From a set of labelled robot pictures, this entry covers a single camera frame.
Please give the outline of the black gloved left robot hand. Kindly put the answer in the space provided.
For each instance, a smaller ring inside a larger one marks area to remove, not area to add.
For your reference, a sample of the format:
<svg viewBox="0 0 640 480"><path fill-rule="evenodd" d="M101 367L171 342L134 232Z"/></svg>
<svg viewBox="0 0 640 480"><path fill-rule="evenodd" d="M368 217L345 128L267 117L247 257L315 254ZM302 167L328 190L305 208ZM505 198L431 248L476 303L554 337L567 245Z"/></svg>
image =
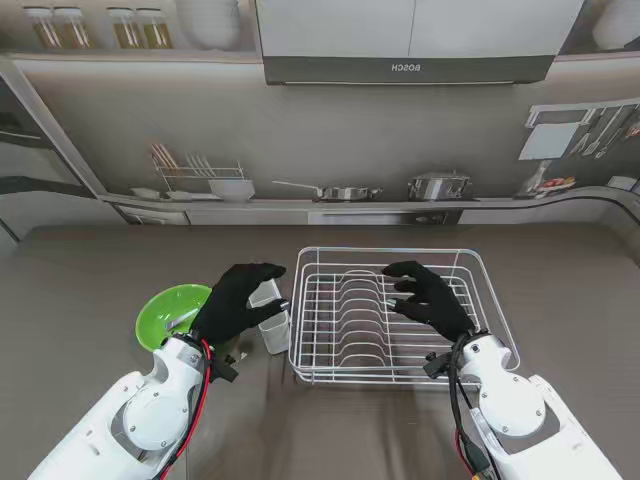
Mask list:
<svg viewBox="0 0 640 480"><path fill-rule="evenodd" d="M286 299L250 307L249 297L263 283L282 277L284 266L271 263L235 264L213 286L194 318L190 334L196 342L222 345L249 328L281 313Z"/></svg>

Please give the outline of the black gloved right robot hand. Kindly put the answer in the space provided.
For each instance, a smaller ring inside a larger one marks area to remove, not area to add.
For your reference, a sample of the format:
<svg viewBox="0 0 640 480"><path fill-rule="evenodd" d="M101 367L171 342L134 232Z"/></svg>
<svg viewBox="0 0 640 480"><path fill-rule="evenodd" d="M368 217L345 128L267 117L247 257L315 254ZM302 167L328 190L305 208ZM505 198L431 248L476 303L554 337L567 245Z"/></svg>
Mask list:
<svg viewBox="0 0 640 480"><path fill-rule="evenodd" d="M403 261L389 264L382 273L387 277L400 278L394 284L397 292L411 294L408 299L394 300L394 312L430 325L451 342L475 331L473 321L454 291L428 268L416 261Z"/></svg>

